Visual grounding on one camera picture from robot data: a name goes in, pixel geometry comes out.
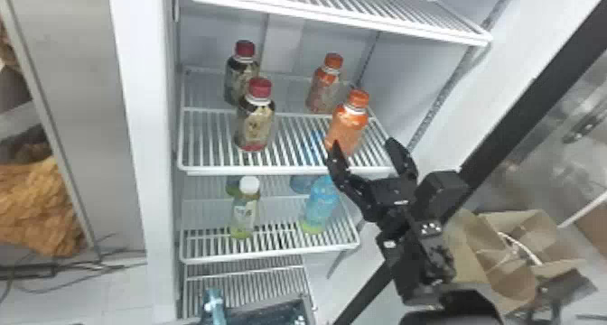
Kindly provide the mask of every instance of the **white bottle cap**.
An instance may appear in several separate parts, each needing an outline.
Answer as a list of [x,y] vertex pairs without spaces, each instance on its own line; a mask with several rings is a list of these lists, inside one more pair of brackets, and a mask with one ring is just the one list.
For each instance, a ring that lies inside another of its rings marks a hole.
[[259,179],[254,176],[244,176],[238,186],[242,194],[253,195],[259,192]]

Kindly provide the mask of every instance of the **bottle label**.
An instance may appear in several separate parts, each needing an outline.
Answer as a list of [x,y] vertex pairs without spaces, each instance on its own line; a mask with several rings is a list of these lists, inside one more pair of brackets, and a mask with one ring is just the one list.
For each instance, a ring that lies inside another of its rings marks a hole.
[[224,90],[232,105],[237,105],[238,99],[247,93],[248,81],[256,76],[254,68],[252,63],[247,65],[243,71],[234,70],[229,64],[226,65]]
[[269,106],[259,106],[245,117],[240,126],[242,130],[239,134],[242,135],[242,140],[238,140],[238,146],[250,152],[266,147],[272,130],[273,116],[274,111]]
[[243,205],[234,206],[235,227],[253,229],[257,214],[257,200],[247,201]]
[[306,100],[308,108],[314,113],[331,113],[340,87],[341,83],[337,77],[328,83],[315,76]]

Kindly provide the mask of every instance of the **robotic arm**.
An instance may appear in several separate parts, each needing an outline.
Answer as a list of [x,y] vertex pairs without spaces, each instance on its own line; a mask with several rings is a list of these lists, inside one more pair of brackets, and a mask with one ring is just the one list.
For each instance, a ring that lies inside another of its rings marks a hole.
[[418,171],[409,151],[394,138],[386,141],[385,148],[396,177],[371,181],[352,174],[337,141],[329,151],[327,167],[335,186],[360,208],[366,221],[381,230],[376,241],[402,302],[441,304],[444,308],[407,317],[427,316],[423,321],[450,323],[449,319],[462,316],[481,316],[483,323],[502,323],[493,304],[481,293],[452,283],[455,269],[444,243],[443,224],[468,185],[454,171],[432,172],[418,185]]

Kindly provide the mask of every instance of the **open refrigerator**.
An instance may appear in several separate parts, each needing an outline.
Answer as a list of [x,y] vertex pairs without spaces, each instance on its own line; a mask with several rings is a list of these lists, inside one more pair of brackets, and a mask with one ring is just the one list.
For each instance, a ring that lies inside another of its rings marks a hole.
[[[371,97],[354,173],[393,172],[390,136],[421,176],[457,170],[598,1],[110,0],[155,320],[200,315],[214,287],[228,307],[306,293],[316,322],[332,323],[383,261],[378,229],[345,198],[320,235],[296,223],[307,196],[289,177],[327,172],[313,133],[331,116],[304,105],[325,53],[340,53],[347,81]],[[256,44],[277,106],[274,142],[258,153],[232,144],[222,99],[240,39]],[[229,236],[232,175],[262,184],[247,240]]]

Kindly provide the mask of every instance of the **refrigerator shelf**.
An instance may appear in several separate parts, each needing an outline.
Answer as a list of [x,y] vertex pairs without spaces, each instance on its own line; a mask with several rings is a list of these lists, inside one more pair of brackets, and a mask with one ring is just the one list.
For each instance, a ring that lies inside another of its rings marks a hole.
[[360,244],[350,214],[339,205],[327,228],[304,233],[298,218],[307,196],[265,197],[260,200],[255,230],[247,239],[229,233],[232,200],[184,200],[179,255],[186,265],[227,262],[269,256],[342,251]]
[[[261,152],[241,151],[232,142],[235,108],[223,102],[222,75],[216,70],[188,68],[182,76],[178,167],[189,175],[326,174],[322,139],[330,115],[287,113],[304,104],[310,79],[264,74],[273,81],[277,101],[275,134]],[[348,162],[357,174],[394,171],[383,144],[388,134],[371,114],[359,150]]]
[[376,31],[485,46],[491,35],[438,0],[192,0]]
[[[293,197],[288,175],[259,175],[262,197]],[[182,200],[232,199],[226,192],[226,176],[185,176]]]
[[[198,271],[211,270],[200,275]],[[309,294],[308,279],[299,255],[234,263],[185,267],[183,317],[199,316],[207,288],[220,289],[225,307],[232,308],[291,293]]]

